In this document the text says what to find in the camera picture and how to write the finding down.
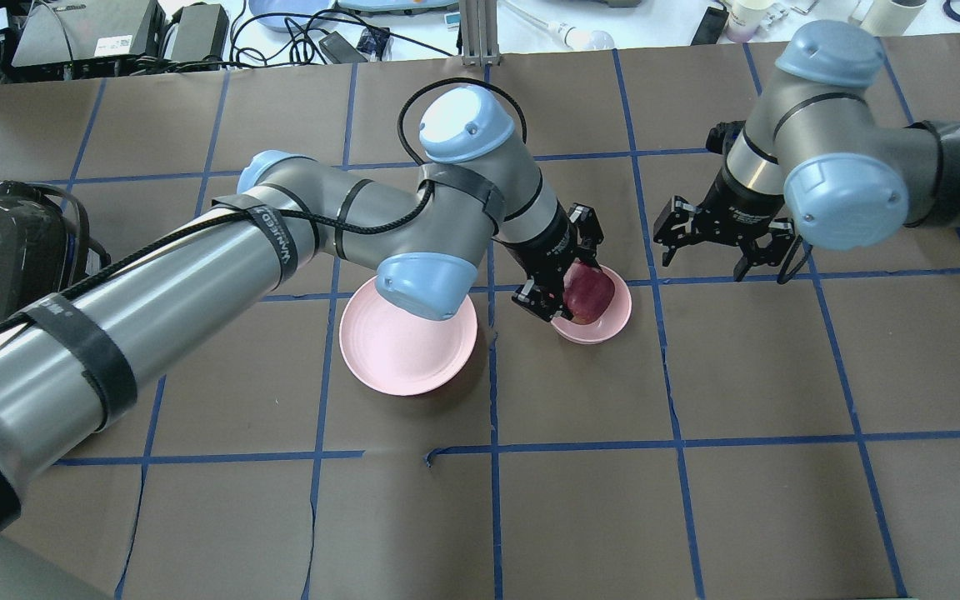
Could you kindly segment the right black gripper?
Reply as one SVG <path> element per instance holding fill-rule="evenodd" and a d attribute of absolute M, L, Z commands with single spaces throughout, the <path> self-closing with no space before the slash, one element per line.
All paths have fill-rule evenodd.
<path fill-rule="evenodd" d="M 732 270 L 741 282 L 755 267 L 778 267 L 777 283 L 788 283 L 803 269 L 803 237 L 792 220 L 778 219 L 781 195 L 758 192 L 721 167 L 701 204 L 672 197 L 655 217 L 652 242 L 662 247 L 662 267 L 671 265 L 678 251 L 700 243 L 736 246 L 742 258 Z M 765 247 L 758 239 L 769 236 Z"/>

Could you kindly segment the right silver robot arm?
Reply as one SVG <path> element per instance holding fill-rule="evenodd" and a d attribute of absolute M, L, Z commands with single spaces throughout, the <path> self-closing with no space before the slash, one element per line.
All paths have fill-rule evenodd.
<path fill-rule="evenodd" d="M 885 63 L 879 39 L 845 22 L 792 35 L 747 119 L 720 122 L 722 159 L 703 201 L 675 195 L 652 224 L 669 266 L 679 249 L 740 251 L 742 281 L 762 265 L 785 283 L 800 248 L 848 251 L 900 228 L 960 228 L 960 122 L 877 125 L 865 98 Z"/>

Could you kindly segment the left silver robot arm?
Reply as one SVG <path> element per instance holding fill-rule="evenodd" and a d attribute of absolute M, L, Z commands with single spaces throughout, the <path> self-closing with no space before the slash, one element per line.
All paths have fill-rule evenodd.
<path fill-rule="evenodd" d="M 576 263 L 598 269 L 595 210 L 563 207 L 526 148 L 523 111 L 473 78 L 419 124 L 412 192 L 279 151 L 260 152 L 206 215 L 0 320 L 0 599 L 102 592 L 3 535 L 38 475 L 129 411 L 211 335 L 313 255 L 372 269 L 378 295 L 417 318 L 453 318 L 490 242 L 526 274 L 515 303 L 537 318 L 592 310 Z"/>

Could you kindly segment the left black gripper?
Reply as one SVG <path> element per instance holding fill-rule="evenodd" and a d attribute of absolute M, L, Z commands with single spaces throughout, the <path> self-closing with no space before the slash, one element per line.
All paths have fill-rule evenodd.
<path fill-rule="evenodd" d="M 528 242 L 503 242 L 527 277 L 512 293 L 512 301 L 545 323 L 555 318 L 572 320 L 574 312 L 564 297 L 565 274 L 576 261 L 601 269 L 598 248 L 602 243 L 597 212 L 579 202 L 570 212 L 558 208 L 544 231 Z"/>

